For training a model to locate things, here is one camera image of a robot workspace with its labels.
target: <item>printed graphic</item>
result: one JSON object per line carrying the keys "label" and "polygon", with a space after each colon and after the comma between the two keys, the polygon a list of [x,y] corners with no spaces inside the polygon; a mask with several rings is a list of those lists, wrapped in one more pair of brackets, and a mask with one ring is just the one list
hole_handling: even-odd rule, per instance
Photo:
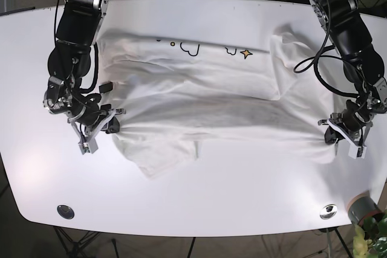
{"label": "printed graphic", "polygon": [[200,45],[197,44],[184,44],[183,48],[183,43],[180,43],[180,48],[182,51],[188,53],[191,57],[196,57],[199,54],[200,50]]}
{"label": "printed graphic", "polygon": [[235,56],[235,55],[236,55],[236,48],[232,48],[232,49],[231,49],[231,53],[229,52],[229,48],[226,48],[226,47],[225,47],[225,49],[227,50],[227,53],[228,53],[228,54],[230,54],[230,55],[232,55],[232,56]]}
{"label": "printed graphic", "polygon": [[253,54],[249,52],[248,50],[244,50],[241,52],[241,54],[244,55],[244,59],[246,60],[248,56],[252,56]]}

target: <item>wrinkled fabric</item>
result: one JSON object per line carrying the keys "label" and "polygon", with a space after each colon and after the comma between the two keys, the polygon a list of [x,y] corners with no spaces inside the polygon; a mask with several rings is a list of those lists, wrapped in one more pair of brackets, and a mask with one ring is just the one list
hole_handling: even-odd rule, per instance
{"label": "wrinkled fabric", "polygon": [[149,178],[195,161],[199,142],[254,140],[292,158],[329,163],[318,120],[333,112],[333,95],[313,70],[294,74],[313,56],[291,33],[273,35],[270,52],[187,44],[108,33],[99,40],[104,95],[118,116],[118,150]]}

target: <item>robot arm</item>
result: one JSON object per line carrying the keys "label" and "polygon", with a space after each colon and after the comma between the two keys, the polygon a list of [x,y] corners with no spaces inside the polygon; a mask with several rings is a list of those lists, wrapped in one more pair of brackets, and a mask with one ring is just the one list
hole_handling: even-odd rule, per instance
{"label": "robot arm", "polygon": [[319,124],[329,125],[325,142],[333,144],[346,139],[351,144],[350,156],[365,156],[365,139],[376,114],[387,111],[387,83],[382,58],[374,50],[372,37],[360,17],[357,0],[311,0],[322,28],[327,31],[336,51],[341,55],[346,78],[358,92],[356,100],[347,100],[346,109],[332,114]]}
{"label": "robot arm", "polygon": [[[115,115],[125,113],[112,109],[111,105],[99,107],[101,95],[90,94],[97,84],[96,39],[108,3],[109,0],[65,0],[65,10],[55,35],[55,49],[48,58],[50,78],[44,107],[52,114],[67,115],[68,122],[80,138],[79,147],[83,154],[98,149],[95,137],[100,131],[117,133],[120,125]],[[96,54],[94,80],[90,88],[82,89],[82,78],[91,67],[92,45]]]}

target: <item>gray object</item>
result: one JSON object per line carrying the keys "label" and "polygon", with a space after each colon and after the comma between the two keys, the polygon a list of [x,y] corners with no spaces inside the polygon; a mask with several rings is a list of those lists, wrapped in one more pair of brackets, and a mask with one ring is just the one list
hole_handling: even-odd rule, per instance
{"label": "gray object", "polygon": [[348,210],[348,217],[352,223],[356,225],[370,213],[380,213],[377,204],[369,197],[363,196],[360,199],[356,200]]}

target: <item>orange star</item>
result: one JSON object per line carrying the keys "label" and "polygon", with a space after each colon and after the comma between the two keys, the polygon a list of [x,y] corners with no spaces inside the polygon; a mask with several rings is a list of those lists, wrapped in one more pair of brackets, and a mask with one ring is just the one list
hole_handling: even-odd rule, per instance
{"label": "orange star", "polygon": [[246,60],[248,56],[252,56],[253,54],[249,52],[248,50],[244,50],[241,52],[241,54],[244,55],[244,59]]}

